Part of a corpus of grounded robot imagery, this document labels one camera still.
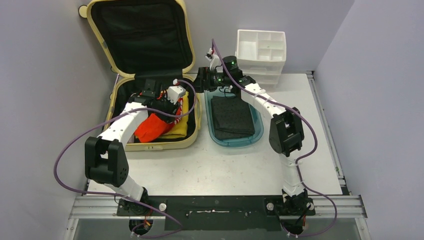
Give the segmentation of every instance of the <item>yellow cloth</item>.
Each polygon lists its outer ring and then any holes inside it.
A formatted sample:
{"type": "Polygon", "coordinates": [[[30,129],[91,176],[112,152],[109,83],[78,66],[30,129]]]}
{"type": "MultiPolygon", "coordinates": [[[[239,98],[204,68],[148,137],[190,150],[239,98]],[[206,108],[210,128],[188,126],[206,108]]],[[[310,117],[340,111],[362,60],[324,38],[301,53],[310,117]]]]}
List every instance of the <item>yellow cloth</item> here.
{"type": "MultiPolygon", "coordinates": [[[[186,92],[182,97],[182,114],[186,114],[189,112],[189,92],[186,92]]],[[[173,128],[160,136],[160,139],[179,139],[185,138],[187,136],[189,115],[183,116],[181,120],[173,126],[173,128]]]]}

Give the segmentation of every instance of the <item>blue plastic container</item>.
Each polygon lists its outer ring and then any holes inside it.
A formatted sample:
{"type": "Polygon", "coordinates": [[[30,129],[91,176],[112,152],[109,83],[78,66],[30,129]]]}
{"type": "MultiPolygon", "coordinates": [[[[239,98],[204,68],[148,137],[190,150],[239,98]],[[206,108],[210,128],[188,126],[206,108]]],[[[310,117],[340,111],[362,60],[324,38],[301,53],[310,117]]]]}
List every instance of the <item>blue plastic container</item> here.
{"type": "Polygon", "coordinates": [[[213,96],[231,97],[231,96],[234,96],[234,94],[231,94],[231,93],[224,94],[223,92],[220,92],[218,89],[212,92],[210,91],[204,92],[204,101],[206,103],[205,105],[206,105],[206,114],[207,114],[207,125],[209,126],[210,137],[213,139],[215,143],[223,147],[236,148],[236,147],[245,147],[245,146],[254,144],[259,139],[261,139],[262,135],[264,134],[264,125],[262,123],[261,114],[251,105],[249,105],[249,107],[250,107],[251,117],[253,120],[254,134],[252,136],[243,137],[243,138],[226,139],[226,140],[217,139],[215,137],[214,124],[212,122],[211,99],[213,96]]]}

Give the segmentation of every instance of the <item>black folded cloth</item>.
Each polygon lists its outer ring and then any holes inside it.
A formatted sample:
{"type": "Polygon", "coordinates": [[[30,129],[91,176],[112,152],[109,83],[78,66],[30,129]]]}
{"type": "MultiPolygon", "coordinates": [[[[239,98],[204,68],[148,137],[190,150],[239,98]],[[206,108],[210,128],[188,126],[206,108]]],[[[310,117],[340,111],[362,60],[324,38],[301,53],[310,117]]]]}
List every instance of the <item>black folded cloth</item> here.
{"type": "Polygon", "coordinates": [[[255,127],[249,104],[239,97],[213,96],[210,100],[214,135],[218,140],[253,136],[255,127]]]}

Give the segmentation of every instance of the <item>open suitcase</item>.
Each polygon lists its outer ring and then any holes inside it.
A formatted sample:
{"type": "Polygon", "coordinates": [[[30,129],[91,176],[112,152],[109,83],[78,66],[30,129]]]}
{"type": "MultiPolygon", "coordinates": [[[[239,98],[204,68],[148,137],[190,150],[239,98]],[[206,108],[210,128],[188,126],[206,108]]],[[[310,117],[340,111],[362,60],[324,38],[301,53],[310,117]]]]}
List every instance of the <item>open suitcase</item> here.
{"type": "MultiPolygon", "coordinates": [[[[118,116],[146,78],[171,86],[174,79],[194,80],[186,73],[195,64],[184,0],[93,0],[79,7],[106,54],[112,70],[123,76],[110,96],[107,120],[118,116]]],[[[126,151],[180,149],[190,146],[200,129],[199,96],[186,86],[189,108],[187,136],[129,143],[126,151]]]]}

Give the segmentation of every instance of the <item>tabletop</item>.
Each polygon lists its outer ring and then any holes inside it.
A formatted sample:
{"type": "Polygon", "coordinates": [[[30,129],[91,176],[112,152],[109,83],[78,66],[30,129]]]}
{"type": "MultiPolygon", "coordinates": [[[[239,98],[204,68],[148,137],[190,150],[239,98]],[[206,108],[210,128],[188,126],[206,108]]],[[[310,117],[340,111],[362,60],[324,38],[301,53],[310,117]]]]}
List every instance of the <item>tabletop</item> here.
{"type": "MultiPolygon", "coordinates": [[[[276,91],[268,94],[282,104],[297,107],[316,132],[318,148],[300,165],[304,182],[323,194],[342,194],[307,75],[282,74],[276,91]]],[[[222,147],[210,137],[203,94],[201,101],[201,129],[196,141],[184,149],[127,152],[129,175],[151,196],[280,195],[285,166],[269,144],[269,120],[262,118],[264,133],[258,142],[246,147],[222,147]]],[[[314,146],[305,124],[303,130],[303,147],[292,152],[291,159],[314,146]]],[[[90,181],[88,190],[113,192],[94,181],[90,181]]]]}

